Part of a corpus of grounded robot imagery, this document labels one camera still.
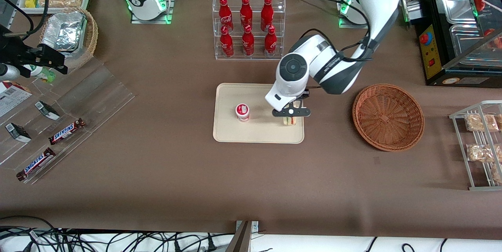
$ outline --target acrylic bottle rack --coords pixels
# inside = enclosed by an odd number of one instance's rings
[[[233,31],[230,36],[233,40],[234,54],[230,58],[224,56],[221,50],[221,22],[219,18],[219,0],[213,0],[213,32],[215,36],[215,57],[218,60],[279,60],[284,56],[284,31],[286,24],[286,0],[272,0],[274,9],[274,20],[272,24],[276,27],[276,52],[271,58],[265,56],[265,36],[266,32],[260,29],[261,13],[264,0],[249,0],[249,5],[253,10],[253,35],[255,36],[255,53],[251,56],[245,56],[242,53],[242,34],[244,30],[240,24],[240,7],[242,0],[228,0],[228,6],[232,11]]]

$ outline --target bottle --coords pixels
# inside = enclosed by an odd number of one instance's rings
[[[242,0],[242,7],[240,8],[240,24],[242,27],[250,25],[253,28],[253,10],[249,5],[249,0]]]
[[[265,36],[265,56],[267,58],[274,57],[276,52],[276,27],[274,25],[269,26],[269,33]]]
[[[221,27],[221,50],[224,56],[230,58],[233,56],[233,42],[232,37],[228,34],[228,27]]]
[[[221,25],[227,27],[228,33],[233,31],[232,10],[228,7],[227,0],[220,0],[219,16]]]
[[[31,71],[30,76],[36,77],[43,82],[53,82],[56,78],[56,74],[54,72],[47,70],[44,67],[35,66],[35,65],[23,65],[25,68]]]
[[[255,36],[251,32],[251,26],[244,27],[244,34],[242,35],[242,53],[246,56],[251,56],[255,52]]]
[[[269,29],[269,25],[272,24],[273,19],[274,9],[272,8],[272,0],[265,0],[265,5],[263,5],[262,9],[262,31],[267,32],[267,29]]]

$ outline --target tray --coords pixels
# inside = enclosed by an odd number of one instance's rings
[[[475,25],[452,25],[450,35],[453,41],[455,56],[462,54],[472,45],[481,40],[479,30]],[[476,50],[477,53],[470,53],[460,62],[466,65],[479,66],[500,66],[502,65],[502,50]]]
[[[476,23],[469,0],[443,0],[443,5],[448,23],[452,25]]]
[[[272,116],[265,100],[272,84],[222,83],[216,89],[213,138],[218,142],[301,143],[304,138],[303,118],[296,125],[284,125],[283,118]],[[240,122],[235,106],[249,106],[249,120]]]

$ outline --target basket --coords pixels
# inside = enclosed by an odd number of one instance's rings
[[[364,140],[384,151],[408,150],[424,133],[422,109],[409,93],[392,84],[364,88],[354,101],[352,116]]]
[[[84,45],[83,45],[83,54],[80,55],[80,57],[67,57],[65,59],[65,66],[67,66],[71,70],[75,70],[80,68],[82,65],[87,63],[94,55],[94,51],[96,49],[96,44],[97,44],[97,24],[96,21],[94,20],[93,16],[86,10],[78,8],[78,7],[71,7],[71,8],[64,8],[63,13],[71,13],[74,11],[81,12],[85,14],[87,18],[87,26],[85,28],[85,39],[84,39]],[[42,38],[44,37],[45,29],[47,28],[47,21],[42,27],[42,34],[40,34],[40,42],[42,42]]]

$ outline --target red bottle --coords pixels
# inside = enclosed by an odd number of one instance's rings
[[[274,9],[272,8],[272,0],[265,0],[265,5],[263,5],[262,9],[262,31],[267,32],[267,29],[269,28],[269,25],[272,24],[273,19]]]
[[[250,25],[253,28],[253,10],[249,5],[249,0],[242,0],[242,7],[240,8],[240,23],[242,27]]]
[[[269,33],[265,36],[265,56],[268,58],[274,57],[276,52],[276,27],[274,25],[269,26]]]
[[[228,28],[228,33],[233,31],[232,10],[228,7],[227,0],[220,0],[220,20],[221,25]]]
[[[242,53],[246,56],[251,56],[255,52],[255,36],[251,33],[251,26],[244,27],[244,34],[242,35]]]
[[[221,50],[223,50],[224,56],[230,58],[233,56],[233,42],[232,37],[228,34],[228,27],[221,27]]]

